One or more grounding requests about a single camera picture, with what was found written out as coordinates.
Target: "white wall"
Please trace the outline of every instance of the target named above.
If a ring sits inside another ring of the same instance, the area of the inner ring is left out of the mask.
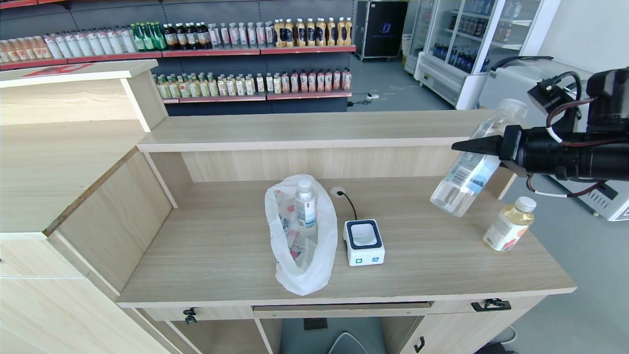
[[[627,0],[562,0],[539,55],[598,72],[629,66]]]

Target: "chest freezer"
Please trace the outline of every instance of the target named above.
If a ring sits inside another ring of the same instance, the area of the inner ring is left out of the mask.
[[[565,71],[575,71],[581,77],[583,97],[586,97],[587,79],[591,72],[568,66],[552,60],[552,57],[511,57],[501,60],[491,68],[491,72],[481,91],[477,108],[493,109],[505,98],[514,98],[528,105],[526,123],[529,127],[543,127],[546,113],[540,111],[529,99],[527,91],[541,79],[548,79]],[[573,98],[576,95],[574,79],[565,78],[563,87]],[[589,105],[579,107],[582,118],[577,123],[577,131],[585,132]],[[587,187],[585,183],[558,181],[569,191],[575,192]],[[629,183],[608,181],[601,188],[579,197],[588,207],[609,221],[629,220]]]

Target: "bottle in bag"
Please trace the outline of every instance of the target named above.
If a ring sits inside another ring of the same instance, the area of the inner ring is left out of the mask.
[[[536,206],[533,199],[520,197],[504,207],[485,232],[483,242],[495,251],[509,251],[533,223]]]
[[[316,226],[316,195],[312,181],[307,178],[303,178],[297,183],[295,207],[297,209],[297,222],[300,227],[312,229]]]
[[[524,103],[505,99],[496,108],[496,114],[481,123],[470,139],[503,135],[507,125],[522,124],[527,111]],[[454,216],[463,216],[499,165],[497,156],[461,152],[430,197],[431,203]]]

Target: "robotic arm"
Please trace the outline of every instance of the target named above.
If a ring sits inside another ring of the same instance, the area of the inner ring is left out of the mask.
[[[576,80],[573,100],[557,84],[565,77]],[[539,82],[528,95],[547,112],[545,127],[506,127],[499,135],[457,142],[453,150],[498,156],[501,167],[528,177],[529,190],[553,197],[579,197],[608,180],[629,181],[629,67],[599,72],[587,80],[588,99],[581,99],[581,79],[565,72]],[[574,132],[581,119],[577,107],[589,103],[586,132]],[[553,123],[553,119],[563,117]],[[594,183],[577,193],[558,195],[536,191],[534,174],[551,174],[558,180]]]

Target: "white bottle cap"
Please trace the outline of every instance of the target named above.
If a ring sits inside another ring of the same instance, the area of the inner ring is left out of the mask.
[[[535,210],[537,203],[529,197],[520,197],[515,201],[515,207],[521,212],[530,213]]]
[[[313,183],[309,179],[303,178],[299,180],[299,182],[297,182],[297,185],[299,187],[299,191],[305,193],[305,192],[310,191],[310,188],[313,186]]]

